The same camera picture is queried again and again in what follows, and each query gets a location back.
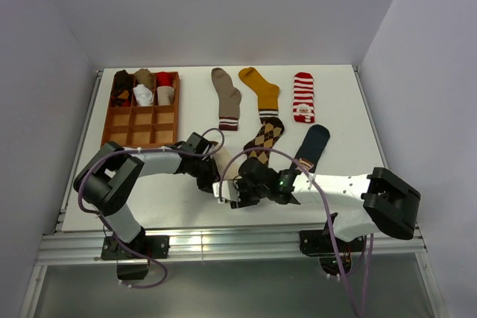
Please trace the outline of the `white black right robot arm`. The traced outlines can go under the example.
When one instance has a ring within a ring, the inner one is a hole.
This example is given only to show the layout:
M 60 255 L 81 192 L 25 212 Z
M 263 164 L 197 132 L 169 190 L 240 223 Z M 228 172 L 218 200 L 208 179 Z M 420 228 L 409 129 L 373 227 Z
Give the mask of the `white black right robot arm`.
M 317 202 L 338 207 L 333 225 L 322 234 L 324 246 L 332 251 L 376 232 L 412 239 L 421 199 L 417 189 L 387 168 L 355 176 L 318 175 L 297 167 L 275 171 L 255 158 L 240 166 L 238 178 L 217 188 L 234 209 L 254 206 L 262 199 L 280 205 Z

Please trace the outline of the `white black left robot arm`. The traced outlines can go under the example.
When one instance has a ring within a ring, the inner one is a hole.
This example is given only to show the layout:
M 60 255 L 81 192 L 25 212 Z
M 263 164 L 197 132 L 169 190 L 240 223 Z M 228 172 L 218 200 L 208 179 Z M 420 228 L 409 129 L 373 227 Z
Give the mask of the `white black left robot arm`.
M 156 174 L 188 174 L 200 191 L 211 193 L 220 176 L 212 157 L 218 148 L 198 133 L 186 141 L 158 148 L 124 148 L 114 141 L 104 144 L 76 176 L 73 187 L 78 205 L 94 207 L 119 239 L 119 250 L 128 258 L 144 252 L 144 228 L 133 216 L 127 200 L 140 177 Z

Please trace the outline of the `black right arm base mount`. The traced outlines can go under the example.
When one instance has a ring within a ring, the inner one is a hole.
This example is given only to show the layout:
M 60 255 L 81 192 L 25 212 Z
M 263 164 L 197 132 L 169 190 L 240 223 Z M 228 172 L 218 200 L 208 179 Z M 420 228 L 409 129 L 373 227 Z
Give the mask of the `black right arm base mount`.
M 299 237 L 300 251 L 303 255 L 318 258 L 321 269 L 326 275 L 340 276 L 338 260 L 326 230 L 302 230 L 299 231 Z M 347 275 L 353 273 L 364 259 L 367 238 L 361 236 L 350 242 L 337 239 L 336 242 L 344 272 Z

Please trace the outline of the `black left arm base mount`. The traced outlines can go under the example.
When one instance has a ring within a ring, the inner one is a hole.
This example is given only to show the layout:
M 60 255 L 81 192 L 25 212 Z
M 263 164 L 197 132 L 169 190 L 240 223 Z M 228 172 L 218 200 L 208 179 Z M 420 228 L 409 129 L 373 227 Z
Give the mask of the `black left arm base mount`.
M 135 283 L 143 280 L 149 272 L 151 259 L 168 257 L 169 236 L 143 235 L 131 243 L 119 243 L 113 235 L 108 235 L 101 250 L 102 261 L 116 262 L 116 275 L 123 282 Z

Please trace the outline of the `cream brown striped sock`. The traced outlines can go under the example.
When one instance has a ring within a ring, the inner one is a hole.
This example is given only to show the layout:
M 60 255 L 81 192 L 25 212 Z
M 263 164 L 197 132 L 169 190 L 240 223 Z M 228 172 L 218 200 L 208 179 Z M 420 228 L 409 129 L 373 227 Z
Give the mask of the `cream brown striped sock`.
M 229 161 L 232 159 L 232 156 L 230 155 L 229 151 L 225 147 L 222 147 L 217 153 L 213 155 L 213 158 L 215 160 L 215 164 L 217 165 L 218 172 L 221 175 L 221 178 L 224 181 L 232 180 L 235 176 L 234 169 L 232 166 L 230 166 L 227 172 L 224 174 L 224 169 L 226 168 Z

